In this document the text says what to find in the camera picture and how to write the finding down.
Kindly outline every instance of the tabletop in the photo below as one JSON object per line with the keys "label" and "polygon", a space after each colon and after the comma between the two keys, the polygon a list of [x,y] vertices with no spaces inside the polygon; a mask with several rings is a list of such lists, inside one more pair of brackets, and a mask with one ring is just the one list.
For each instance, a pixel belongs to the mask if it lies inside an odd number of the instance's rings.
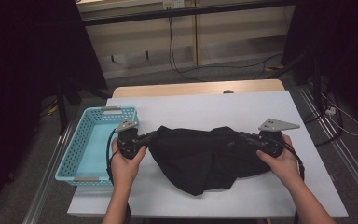
{"label": "tabletop", "polygon": [[[256,133],[257,127],[268,118],[297,123],[299,129],[284,133],[292,137],[295,147],[301,146],[296,151],[306,167],[306,184],[331,216],[347,216],[296,106],[289,92],[284,91],[282,83],[279,80],[259,80],[218,84],[119,88],[106,105],[135,105],[140,120],[139,133],[154,131],[159,125],[198,130],[228,126],[236,131]],[[261,91],[255,91],[252,84],[260,85]],[[227,89],[236,93],[221,94]],[[160,96],[156,94],[158,90],[161,90]],[[171,95],[170,90],[175,90],[176,94]],[[189,94],[196,90],[200,90],[201,94]],[[140,97],[134,94],[149,95]],[[68,213],[101,217],[111,192],[112,187],[78,187]],[[191,196],[168,181],[150,153],[141,163],[129,203],[133,217],[290,217],[295,211],[287,189],[271,172],[237,179],[230,190],[208,190],[202,195]]]}

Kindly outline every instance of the dark curtain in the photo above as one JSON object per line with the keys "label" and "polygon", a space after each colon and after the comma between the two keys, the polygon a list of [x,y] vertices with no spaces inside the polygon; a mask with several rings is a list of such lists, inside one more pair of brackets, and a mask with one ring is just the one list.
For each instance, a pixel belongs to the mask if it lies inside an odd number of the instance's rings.
{"label": "dark curtain", "polygon": [[39,120],[41,101],[76,88],[67,79],[106,88],[72,0],[0,0],[0,190],[16,168]]}

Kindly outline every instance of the black cloth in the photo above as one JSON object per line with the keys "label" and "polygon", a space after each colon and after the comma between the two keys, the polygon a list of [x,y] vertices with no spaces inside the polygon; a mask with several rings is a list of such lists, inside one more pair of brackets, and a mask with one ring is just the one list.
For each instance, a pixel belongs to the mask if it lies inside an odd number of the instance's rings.
{"label": "black cloth", "polygon": [[228,127],[206,132],[161,126],[149,150],[167,178],[192,195],[208,189],[230,189],[239,177],[270,170],[255,154],[257,148]]}

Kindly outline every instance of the basket handle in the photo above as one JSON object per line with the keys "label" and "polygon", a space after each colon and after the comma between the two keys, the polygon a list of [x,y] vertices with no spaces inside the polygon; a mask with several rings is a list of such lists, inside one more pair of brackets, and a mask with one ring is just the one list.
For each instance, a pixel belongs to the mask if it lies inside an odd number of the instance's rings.
{"label": "basket handle", "polygon": [[119,106],[119,105],[102,106],[101,110],[102,111],[121,110],[121,106]]}

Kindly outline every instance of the white table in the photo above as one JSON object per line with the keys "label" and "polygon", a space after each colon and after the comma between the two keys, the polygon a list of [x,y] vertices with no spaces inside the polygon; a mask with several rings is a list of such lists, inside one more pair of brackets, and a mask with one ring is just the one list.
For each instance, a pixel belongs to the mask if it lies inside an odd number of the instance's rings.
{"label": "white table", "polygon": [[[127,97],[109,99],[107,105],[135,105],[139,133],[160,125],[205,131],[228,126],[258,133],[268,118],[299,124],[299,129],[283,133],[291,136],[304,162],[306,184],[332,217],[348,215],[288,91]],[[68,213],[101,217],[111,192],[111,187],[78,187]],[[141,163],[129,203],[133,217],[266,218],[291,217],[295,211],[290,194],[272,172],[237,179],[230,190],[209,190],[194,197],[177,189],[150,153]]]}

